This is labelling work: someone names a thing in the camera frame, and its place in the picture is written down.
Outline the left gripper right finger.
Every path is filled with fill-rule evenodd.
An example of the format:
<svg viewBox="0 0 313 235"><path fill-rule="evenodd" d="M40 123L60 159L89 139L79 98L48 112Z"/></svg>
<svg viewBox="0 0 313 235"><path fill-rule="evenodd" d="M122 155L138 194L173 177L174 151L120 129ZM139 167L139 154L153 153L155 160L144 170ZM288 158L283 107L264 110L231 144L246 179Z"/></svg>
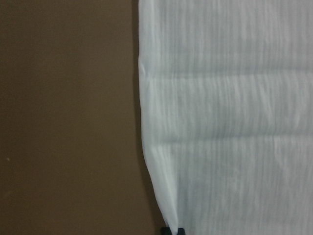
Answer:
<svg viewBox="0 0 313 235"><path fill-rule="evenodd" d="M177 235L185 235L185 230L184 230L184 228L178 228Z"/></svg>

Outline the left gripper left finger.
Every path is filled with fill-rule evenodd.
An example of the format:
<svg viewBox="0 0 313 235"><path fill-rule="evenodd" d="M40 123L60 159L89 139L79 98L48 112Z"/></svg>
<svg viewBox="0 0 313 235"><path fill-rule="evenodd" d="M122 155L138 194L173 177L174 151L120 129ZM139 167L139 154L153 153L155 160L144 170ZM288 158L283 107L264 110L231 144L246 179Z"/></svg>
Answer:
<svg viewBox="0 0 313 235"><path fill-rule="evenodd" d="M169 227L162 227L160 233L161 235L171 235L171 230Z"/></svg>

